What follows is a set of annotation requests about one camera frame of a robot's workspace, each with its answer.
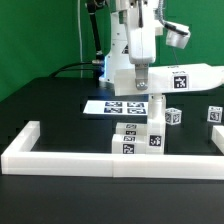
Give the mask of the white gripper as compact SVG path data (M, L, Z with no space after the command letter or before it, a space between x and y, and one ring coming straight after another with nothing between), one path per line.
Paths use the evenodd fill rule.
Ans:
M126 11L126 34L129 60L135 65L138 90L148 88L148 65L155 62L156 42L154 12L151 0L130 0Z

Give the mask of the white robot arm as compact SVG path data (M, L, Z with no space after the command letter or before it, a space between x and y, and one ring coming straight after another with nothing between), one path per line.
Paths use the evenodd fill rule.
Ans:
M114 84L118 70L133 69L138 90L148 88L148 68L156 60L156 36L163 0L104 0L110 10L110 51L100 81Z

